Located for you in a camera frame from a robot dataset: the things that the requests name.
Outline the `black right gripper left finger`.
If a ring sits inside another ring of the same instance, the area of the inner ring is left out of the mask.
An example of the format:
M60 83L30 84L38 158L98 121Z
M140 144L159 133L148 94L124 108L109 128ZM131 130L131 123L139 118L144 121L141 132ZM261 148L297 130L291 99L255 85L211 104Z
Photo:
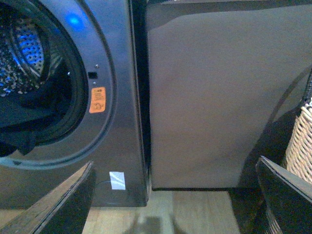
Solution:
M2 234L81 234L96 184L93 161L4 225Z

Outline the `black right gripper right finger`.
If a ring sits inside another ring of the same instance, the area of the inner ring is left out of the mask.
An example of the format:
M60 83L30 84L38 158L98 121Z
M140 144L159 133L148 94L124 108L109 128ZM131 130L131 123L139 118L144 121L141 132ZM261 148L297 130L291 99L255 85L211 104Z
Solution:
M257 233L310 234L312 185L264 156L256 172L265 202Z

